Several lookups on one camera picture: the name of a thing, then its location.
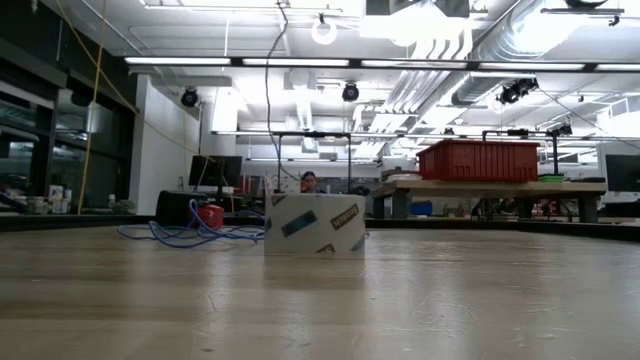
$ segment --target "glass wall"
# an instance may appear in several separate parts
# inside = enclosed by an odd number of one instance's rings
[[[34,100],[0,85],[0,212],[32,214],[27,200],[42,197],[37,214],[77,213],[89,137],[83,214],[112,214],[110,198],[128,199],[131,113],[104,97],[91,113],[91,91],[82,86]],[[65,201],[64,211],[54,209],[56,200]]]

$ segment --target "green object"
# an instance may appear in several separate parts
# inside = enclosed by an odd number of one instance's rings
[[[564,175],[543,175],[538,177],[538,181],[540,182],[563,182],[564,181]]]

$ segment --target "ceiling light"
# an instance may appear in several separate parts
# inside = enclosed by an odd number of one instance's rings
[[[329,30],[326,34],[320,35],[318,29],[321,25],[329,26]],[[311,38],[313,41],[320,45],[331,45],[338,37],[338,27],[333,21],[325,20],[322,13],[320,14],[320,20],[313,23],[311,27]]]
[[[396,135],[396,134],[385,134],[385,133],[356,133],[356,134],[351,134],[351,137],[395,138],[395,137],[398,137],[398,135]]]
[[[640,64],[600,64],[596,71],[638,71]]]
[[[481,63],[478,67],[481,70],[522,70],[522,71],[577,71],[584,69],[584,64],[570,63],[540,63],[540,62],[520,62],[520,63]]]
[[[229,65],[229,58],[205,57],[126,57],[124,61],[129,65]]]
[[[535,79],[536,74],[532,73],[510,73],[510,72],[479,72],[472,71],[470,73],[473,78],[498,78],[498,79]]]
[[[267,136],[268,131],[212,131],[211,135]]]
[[[276,6],[188,6],[188,5],[147,5],[147,10],[174,10],[174,11],[207,11],[207,12],[252,12],[252,13],[280,13]],[[283,7],[288,14],[316,15],[319,12],[325,15],[343,15],[342,9],[331,8],[291,8]]]
[[[267,65],[267,59],[248,58],[242,63],[249,66]],[[269,59],[269,65],[273,66],[316,66],[316,67],[346,67],[349,60],[343,59]]]
[[[420,60],[362,60],[363,67],[398,69],[464,69],[466,62]]]

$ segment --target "table leg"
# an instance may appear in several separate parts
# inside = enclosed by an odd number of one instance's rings
[[[578,199],[578,211],[581,223],[598,223],[598,198],[582,196]]]
[[[384,197],[373,198],[373,218],[384,219]]]
[[[409,196],[407,191],[396,189],[391,195],[391,218],[404,220],[409,217]]]

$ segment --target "black monitor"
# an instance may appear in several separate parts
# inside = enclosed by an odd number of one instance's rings
[[[191,162],[189,185],[240,186],[241,170],[242,156],[194,155]]]
[[[640,192],[640,156],[606,155],[610,191]]]

